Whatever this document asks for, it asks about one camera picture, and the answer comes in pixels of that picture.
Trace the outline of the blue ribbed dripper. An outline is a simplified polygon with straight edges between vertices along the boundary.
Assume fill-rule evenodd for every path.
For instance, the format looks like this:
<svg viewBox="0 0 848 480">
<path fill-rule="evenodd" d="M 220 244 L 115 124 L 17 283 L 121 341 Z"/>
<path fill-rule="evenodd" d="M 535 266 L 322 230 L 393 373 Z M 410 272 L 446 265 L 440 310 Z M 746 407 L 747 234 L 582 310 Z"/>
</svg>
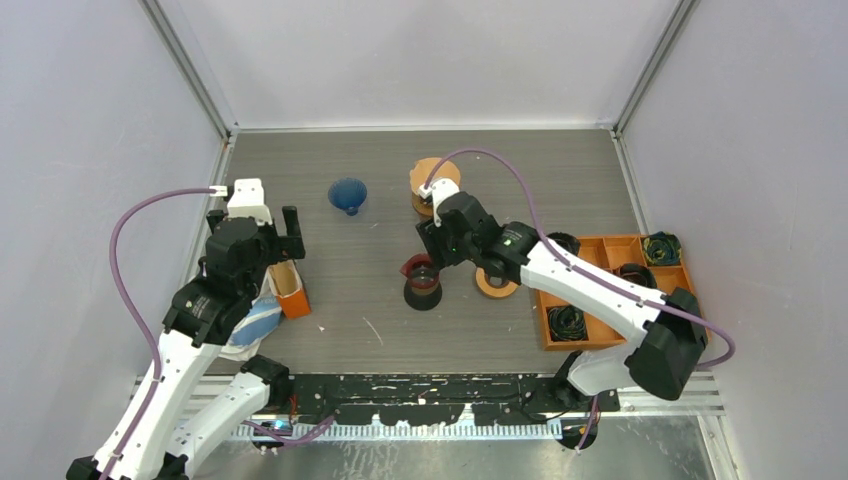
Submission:
<svg viewBox="0 0 848 480">
<path fill-rule="evenodd" d="M 367 193 L 364 182 L 346 177 L 335 181 L 328 189 L 327 196 L 333 207 L 348 216 L 355 216 L 366 201 Z"/>
</svg>

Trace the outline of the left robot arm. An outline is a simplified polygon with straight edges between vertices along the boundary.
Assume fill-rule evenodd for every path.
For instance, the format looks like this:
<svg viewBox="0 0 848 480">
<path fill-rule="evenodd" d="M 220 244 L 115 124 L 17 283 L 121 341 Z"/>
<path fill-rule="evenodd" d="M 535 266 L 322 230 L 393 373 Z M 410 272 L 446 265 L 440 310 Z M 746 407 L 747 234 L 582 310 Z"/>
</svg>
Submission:
<svg viewBox="0 0 848 480">
<path fill-rule="evenodd" d="M 178 423 L 213 360 L 257 299 L 269 267 L 305 256 L 298 211 L 282 209 L 286 232 L 254 217 L 213 210 L 197 274 L 173 296 L 157 351 L 107 442 L 74 460 L 69 479 L 189 479 L 224 437 L 252 414 L 290 403 L 288 367 L 262 355 L 185 425 Z"/>
</svg>

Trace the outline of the red black carafe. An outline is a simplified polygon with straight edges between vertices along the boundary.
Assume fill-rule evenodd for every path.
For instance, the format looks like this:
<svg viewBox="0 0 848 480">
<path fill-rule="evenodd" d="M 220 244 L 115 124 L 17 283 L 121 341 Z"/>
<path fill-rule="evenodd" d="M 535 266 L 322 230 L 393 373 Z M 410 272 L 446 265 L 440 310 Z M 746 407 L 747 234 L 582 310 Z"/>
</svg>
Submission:
<svg viewBox="0 0 848 480">
<path fill-rule="evenodd" d="M 405 278 L 403 297 L 406 304 L 417 311 L 434 309 L 442 299 L 439 270 L 425 253 L 410 257 L 401 267 Z"/>
</svg>

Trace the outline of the brown paper coffee filter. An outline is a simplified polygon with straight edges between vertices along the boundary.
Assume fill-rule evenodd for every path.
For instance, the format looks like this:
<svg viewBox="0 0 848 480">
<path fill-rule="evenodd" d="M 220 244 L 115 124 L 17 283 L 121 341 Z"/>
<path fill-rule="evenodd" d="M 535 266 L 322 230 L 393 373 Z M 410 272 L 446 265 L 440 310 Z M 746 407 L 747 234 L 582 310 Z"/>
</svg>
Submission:
<svg viewBox="0 0 848 480">
<path fill-rule="evenodd" d="M 440 178 L 449 178 L 457 185 L 461 184 L 461 172 L 456 164 L 448 160 L 437 165 L 441 159 L 439 157 L 430 157 L 417 160 L 409 172 L 409 185 L 412 193 L 417 195 L 419 188 L 430 179 L 435 181 Z"/>
</svg>

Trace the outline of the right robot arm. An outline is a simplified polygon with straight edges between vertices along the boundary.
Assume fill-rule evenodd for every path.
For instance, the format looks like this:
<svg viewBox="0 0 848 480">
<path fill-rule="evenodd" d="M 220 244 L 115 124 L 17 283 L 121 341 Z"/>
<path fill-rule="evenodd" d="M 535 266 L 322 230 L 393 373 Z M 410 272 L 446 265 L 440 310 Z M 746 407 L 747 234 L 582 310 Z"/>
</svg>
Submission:
<svg viewBox="0 0 848 480">
<path fill-rule="evenodd" d="M 546 292 L 600 320 L 623 338 L 601 350 L 580 349 L 561 367 L 558 403 L 582 409 L 607 390 L 638 386 L 678 399 L 708 344 L 693 294 L 670 294 L 622 279 L 571 254 L 522 222 L 500 224 L 472 195 L 444 200 L 416 231 L 442 270 L 470 261 L 486 273 Z"/>
</svg>

